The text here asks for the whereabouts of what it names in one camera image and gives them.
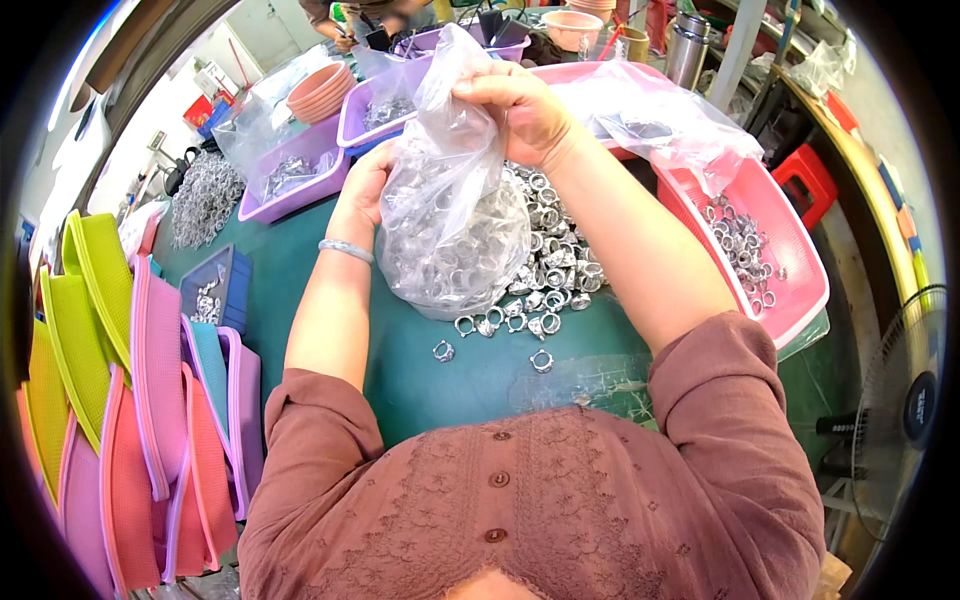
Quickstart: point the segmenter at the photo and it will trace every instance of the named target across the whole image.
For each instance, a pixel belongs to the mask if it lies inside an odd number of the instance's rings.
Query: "blue plastic crate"
[[[217,325],[233,327],[243,335],[247,332],[247,293],[250,291],[253,261],[237,252],[233,244],[224,246],[180,280],[183,314],[190,317],[196,313],[198,291],[220,277],[221,266],[224,267],[224,281],[213,286],[207,295],[220,299]]]

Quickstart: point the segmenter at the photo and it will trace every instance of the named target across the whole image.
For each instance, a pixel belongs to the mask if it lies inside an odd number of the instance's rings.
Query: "bracelet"
[[[370,254],[355,244],[350,244],[350,242],[327,239],[323,240],[318,248],[321,252],[326,249],[344,252],[350,256],[355,256],[356,258],[367,262],[367,264],[373,264],[373,254]]]

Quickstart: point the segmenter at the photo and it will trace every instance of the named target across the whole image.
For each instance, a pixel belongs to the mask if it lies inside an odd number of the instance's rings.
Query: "purple basket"
[[[406,49],[406,46],[401,46],[401,44],[403,42],[409,43],[410,39],[413,39],[416,47],[421,50],[433,50],[437,47],[437,42],[440,41],[440,31],[439,29],[435,29],[422,34],[416,34],[413,37],[408,37],[396,45],[394,52],[395,54],[403,56],[403,50]],[[483,32],[480,31],[479,27],[472,28],[470,34],[477,39],[477,41],[483,43],[481,40]],[[523,39],[522,43],[507,46],[506,48],[488,48],[487,52],[491,55],[497,55],[504,60],[519,62],[520,57],[523,56],[523,49],[529,45],[530,37],[527,36]],[[407,73],[407,79],[411,83],[416,83],[417,86],[419,86],[420,82],[423,81],[423,77],[426,76],[426,72],[430,69],[432,62],[433,55],[410,60],[406,67],[410,69]],[[341,148],[363,146],[377,138],[402,130],[407,121],[417,116],[417,113],[414,111],[368,132],[366,126],[363,124],[363,118],[367,114],[367,107],[370,105],[372,99],[373,91],[370,88],[370,82],[361,82],[347,93],[347,97],[344,98],[344,105],[340,109],[340,127],[337,129],[338,146]]]
[[[332,169],[264,204],[253,196],[248,187],[240,200],[240,212],[237,218],[240,221],[253,219],[260,223],[272,223],[298,208],[339,192],[344,186],[347,171],[350,169],[349,159],[336,143],[339,122],[340,115],[335,114],[311,126],[297,137],[283,142],[260,160],[260,168],[250,177],[250,180],[259,181],[265,178],[288,156],[306,156],[307,159],[315,161],[325,153],[333,151],[337,153],[337,158]]]

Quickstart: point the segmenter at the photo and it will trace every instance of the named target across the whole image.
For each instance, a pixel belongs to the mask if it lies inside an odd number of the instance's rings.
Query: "woman's arm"
[[[392,142],[380,144],[350,169],[326,227],[327,239],[373,252],[373,228],[380,222],[380,192],[392,149]],[[370,275],[371,266],[360,258],[336,250],[320,252],[290,328],[284,368],[339,377],[363,392]]]
[[[507,158],[536,164],[550,179],[655,355],[709,317],[736,309],[693,234],[573,120],[543,81],[496,60],[491,74],[454,93],[507,110]]]

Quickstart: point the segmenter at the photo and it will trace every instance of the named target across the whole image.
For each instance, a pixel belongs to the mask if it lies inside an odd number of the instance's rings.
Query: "stacked bowls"
[[[342,61],[334,62],[300,82],[287,96],[287,107],[306,125],[340,112],[347,95],[357,84]]]
[[[566,0],[566,5],[576,12],[592,14],[606,23],[616,8],[616,0]]]
[[[604,25],[600,17],[576,11],[546,12],[540,21],[546,25],[553,43],[566,52],[578,52],[580,40],[584,37],[587,38],[587,48],[592,49]]]

